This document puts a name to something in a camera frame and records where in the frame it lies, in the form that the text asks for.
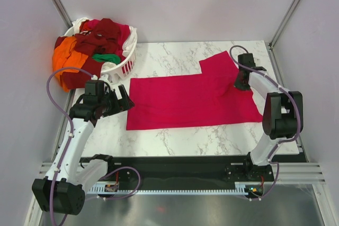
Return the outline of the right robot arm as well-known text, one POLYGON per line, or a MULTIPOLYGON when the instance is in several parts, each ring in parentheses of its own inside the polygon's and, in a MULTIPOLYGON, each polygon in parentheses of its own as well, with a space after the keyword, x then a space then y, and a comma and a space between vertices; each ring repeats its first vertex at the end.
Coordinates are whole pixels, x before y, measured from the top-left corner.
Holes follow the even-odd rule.
POLYGON ((264 99, 264 134, 249 153, 251 162, 243 166, 248 180, 257 179, 261 166, 268 165, 283 143, 295 141, 303 128, 303 101, 298 91, 289 91, 275 82, 263 67, 257 67, 251 53, 238 56, 239 73, 234 83, 239 90, 256 90, 264 99))

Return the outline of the magenta t shirt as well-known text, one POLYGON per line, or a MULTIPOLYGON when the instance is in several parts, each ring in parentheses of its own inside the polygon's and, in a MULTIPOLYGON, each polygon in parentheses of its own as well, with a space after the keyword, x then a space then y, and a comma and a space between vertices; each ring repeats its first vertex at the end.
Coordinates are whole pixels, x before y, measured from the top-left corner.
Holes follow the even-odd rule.
POLYGON ((252 91, 234 87, 238 68, 228 52, 199 62, 201 73, 133 78, 126 129, 153 130, 260 123, 252 91))

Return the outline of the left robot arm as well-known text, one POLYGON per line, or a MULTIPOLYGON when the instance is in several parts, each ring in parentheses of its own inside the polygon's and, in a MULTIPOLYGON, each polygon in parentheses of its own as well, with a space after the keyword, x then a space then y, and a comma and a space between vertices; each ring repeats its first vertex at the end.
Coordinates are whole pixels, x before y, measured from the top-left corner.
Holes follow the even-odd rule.
POLYGON ((84 93, 67 113, 68 126, 64 140, 42 179, 35 179, 32 191, 45 212, 78 215, 85 196, 95 183, 103 178, 111 180, 116 167, 110 164, 112 156, 96 154, 78 171, 84 147, 97 122, 103 117, 125 112, 134 107, 125 86, 119 85, 121 98, 102 80, 89 80, 84 93))

